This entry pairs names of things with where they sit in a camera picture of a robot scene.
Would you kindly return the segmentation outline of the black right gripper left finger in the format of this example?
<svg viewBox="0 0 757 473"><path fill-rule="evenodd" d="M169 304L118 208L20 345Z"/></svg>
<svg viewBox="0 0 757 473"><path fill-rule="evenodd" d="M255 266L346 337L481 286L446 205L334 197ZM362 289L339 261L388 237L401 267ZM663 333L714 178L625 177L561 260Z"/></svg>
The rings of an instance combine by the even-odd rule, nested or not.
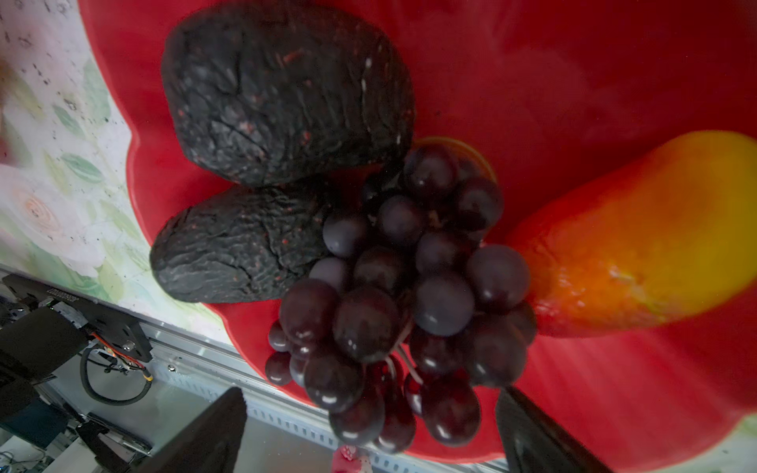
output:
<svg viewBox="0 0 757 473"><path fill-rule="evenodd" d="M247 419L244 394L232 387L136 472L232 473Z"/></svg>

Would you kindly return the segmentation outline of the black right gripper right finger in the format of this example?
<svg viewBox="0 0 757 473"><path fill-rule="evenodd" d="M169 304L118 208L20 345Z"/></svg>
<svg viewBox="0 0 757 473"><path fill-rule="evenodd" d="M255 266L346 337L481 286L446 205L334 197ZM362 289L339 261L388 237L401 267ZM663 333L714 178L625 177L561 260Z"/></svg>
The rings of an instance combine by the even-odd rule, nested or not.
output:
<svg viewBox="0 0 757 473"><path fill-rule="evenodd" d="M500 391L495 418L511 472L612 472L514 386Z"/></svg>

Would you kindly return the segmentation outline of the dark purple grape bunch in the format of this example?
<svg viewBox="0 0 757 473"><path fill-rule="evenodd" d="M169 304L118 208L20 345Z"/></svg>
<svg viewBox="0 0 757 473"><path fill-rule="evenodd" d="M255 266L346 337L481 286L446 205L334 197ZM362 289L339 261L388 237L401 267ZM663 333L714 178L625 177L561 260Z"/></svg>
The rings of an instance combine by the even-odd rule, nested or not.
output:
<svg viewBox="0 0 757 473"><path fill-rule="evenodd" d="M503 208L495 181L449 142L369 175L360 211L326 220L326 256L283 296L267 380L303 388L350 445L402 453L420 429L444 447L471 443L476 388L513 385L537 333L526 261L482 240Z"/></svg>

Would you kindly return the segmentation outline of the orange fruit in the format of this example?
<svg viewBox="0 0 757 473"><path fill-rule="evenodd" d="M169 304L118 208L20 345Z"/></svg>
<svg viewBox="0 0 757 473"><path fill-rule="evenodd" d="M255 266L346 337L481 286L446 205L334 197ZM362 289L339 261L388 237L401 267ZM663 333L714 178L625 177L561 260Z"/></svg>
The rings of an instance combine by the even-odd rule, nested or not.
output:
<svg viewBox="0 0 757 473"><path fill-rule="evenodd" d="M541 333L585 337L695 317L756 279L756 142L679 136L545 205L509 234Z"/></svg>

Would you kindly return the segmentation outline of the small pink object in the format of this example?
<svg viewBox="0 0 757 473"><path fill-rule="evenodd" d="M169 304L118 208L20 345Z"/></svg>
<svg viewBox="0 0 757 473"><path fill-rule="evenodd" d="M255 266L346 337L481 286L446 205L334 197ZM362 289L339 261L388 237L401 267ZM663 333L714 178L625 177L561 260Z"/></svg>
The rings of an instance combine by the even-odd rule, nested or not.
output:
<svg viewBox="0 0 757 473"><path fill-rule="evenodd" d="M370 457L353 445L341 445L332 456L331 473L373 473Z"/></svg>

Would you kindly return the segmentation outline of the dark avocado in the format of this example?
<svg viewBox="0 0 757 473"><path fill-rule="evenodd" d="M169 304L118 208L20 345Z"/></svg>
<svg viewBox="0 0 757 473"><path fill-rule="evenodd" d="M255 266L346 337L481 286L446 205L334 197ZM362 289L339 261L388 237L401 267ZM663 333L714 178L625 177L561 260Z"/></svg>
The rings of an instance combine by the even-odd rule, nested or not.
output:
<svg viewBox="0 0 757 473"><path fill-rule="evenodd" d="M169 33L161 78L183 155L260 187L403 157L415 98L390 38L311 3L240 1Z"/></svg>
<svg viewBox="0 0 757 473"><path fill-rule="evenodd" d="M185 303L279 299L327 256L323 224L339 203L321 179L232 187L161 228L150 251L152 274Z"/></svg>

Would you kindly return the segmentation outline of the red flower-shaped plate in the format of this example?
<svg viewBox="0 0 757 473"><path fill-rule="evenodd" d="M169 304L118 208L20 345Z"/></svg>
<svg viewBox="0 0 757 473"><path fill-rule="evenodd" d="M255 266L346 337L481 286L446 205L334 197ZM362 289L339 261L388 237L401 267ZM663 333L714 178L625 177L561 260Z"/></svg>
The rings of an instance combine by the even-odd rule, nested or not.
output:
<svg viewBox="0 0 757 473"><path fill-rule="evenodd" d="M225 189L179 149L160 77L201 1L84 1L132 132L126 183L154 238ZM752 1L339 1L410 69L417 137L465 142L506 212L496 242L558 196L694 130L756 133ZM756 468L756 293L692 319L590 339L539 337L518 384L615 471Z"/></svg>

